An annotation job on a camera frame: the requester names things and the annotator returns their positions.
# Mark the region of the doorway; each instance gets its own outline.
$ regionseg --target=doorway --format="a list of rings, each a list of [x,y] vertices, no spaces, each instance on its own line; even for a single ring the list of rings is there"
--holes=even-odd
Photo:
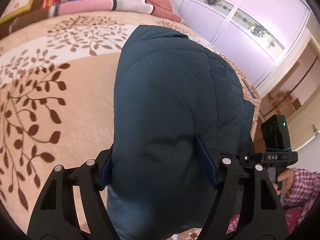
[[[293,150],[305,144],[320,128],[319,106],[320,53],[311,39],[290,71],[261,99],[256,151],[265,151],[260,126],[274,114],[286,117]]]

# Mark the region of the brown leaf pattern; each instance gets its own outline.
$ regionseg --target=brown leaf pattern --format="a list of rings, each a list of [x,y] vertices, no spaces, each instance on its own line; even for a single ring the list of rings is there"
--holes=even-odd
[[[7,194],[18,194],[20,203],[26,210],[29,205],[21,183],[26,183],[26,175],[33,174],[35,187],[40,188],[41,185],[34,160],[41,159],[45,163],[52,163],[55,160],[53,154],[39,152],[38,146],[47,143],[57,144],[61,135],[60,131],[52,131],[49,138],[44,138],[41,129],[46,127],[36,123],[37,111],[47,112],[49,122],[61,124],[58,109],[55,108],[66,105],[61,97],[52,95],[44,97],[43,94],[39,97],[38,93],[39,91],[48,93],[53,86],[61,91],[66,90],[63,72],[70,67],[68,63],[62,65],[51,63],[51,60],[57,56],[51,55],[47,49],[36,49],[31,57],[24,56],[27,51],[29,50],[25,49],[20,55],[0,66],[0,141],[2,142],[2,145],[0,144],[0,195],[6,201],[9,199]],[[37,80],[31,79],[32,74],[37,75]],[[30,118],[32,125],[25,124],[26,117]],[[13,143],[9,143],[7,140],[9,137],[13,139]],[[32,148],[24,146],[25,139],[34,141]],[[13,158],[16,152],[20,154],[18,159]],[[9,187],[2,187],[4,180],[1,176],[10,176]]]
[[[71,52],[86,49],[91,56],[96,56],[100,47],[121,50],[118,44],[127,39],[127,29],[116,20],[102,16],[77,16],[61,21],[48,31],[48,48],[68,47]]]

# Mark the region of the finger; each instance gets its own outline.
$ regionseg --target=finger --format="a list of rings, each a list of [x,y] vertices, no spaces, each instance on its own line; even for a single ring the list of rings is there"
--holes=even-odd
[[[277,181],[281,182],[289,177],[290,177],[290,172],[289,172],[289,169],[287,169],[277,177]]]
[[[285,171],[283,171],[278,177],[277,177],[277,181],[283,181],[285,179],[289,179],[293,177],[293,171],[292,169],[286,169]]]
[[[280,191],[281,191],[281,193],[287,193],[289,190],[290,190],[289,187],[284,187]]]

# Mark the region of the decorative floral panel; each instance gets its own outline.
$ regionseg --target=decorative floral panel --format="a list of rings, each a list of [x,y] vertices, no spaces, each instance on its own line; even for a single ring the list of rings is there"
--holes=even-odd
[[[244,11],[238,9],[232,19],[244,27],[254,37],[261,39],[265,45],[264,49],[274,53],[276,57],[284,50],[281,43],[265,27]]]
[[[211,7],[214,7],[216,10],[220,11],[224,15],[228,15],[233,9],[233,5],[224,1],[224,0],[198,0],[202,3],[205,3]]]
[[[215,8],[224,15],[228,15],[233,9],[233,5],[224,0],[198,0],[210,7]],[[284,50],[282,44],[260,23],[255,19],[250,17],[244,11],[238,9],[234,16],[232,17],[239,25],[244,27],[248,33],[254,36],[254,39],[260,39],[262,44],[264,44],[264,49],[273,54],[274,57],[278,57],[280,53]]]

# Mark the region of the white screw cap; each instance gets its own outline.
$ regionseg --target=white screw cap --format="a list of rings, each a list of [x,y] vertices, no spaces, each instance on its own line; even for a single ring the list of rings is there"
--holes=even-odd
[[[263,170],[263,167],[260,164],[257,164],[255,166],[255,168],[256,168],[257,171],[262,171]]]
[[[229,164],[231,163],[231,160],[228,159],[228,158],[223,158],[223,159],[222,159],[222,162],[223,162],[224,164],[226,164],[226,165],[229,165]]]
[[[54,168],[55,171],[61,171],[62,170],[62,166],[61,165],[57,165]]]
[[[96,163],[96,161],[93,160],[93,159],[90,159],[90,160],[87,160],[87,161],[86,161],[86,164],[87,164],[88,166],[92,166],[92,165],[94,165],[95,163]]]

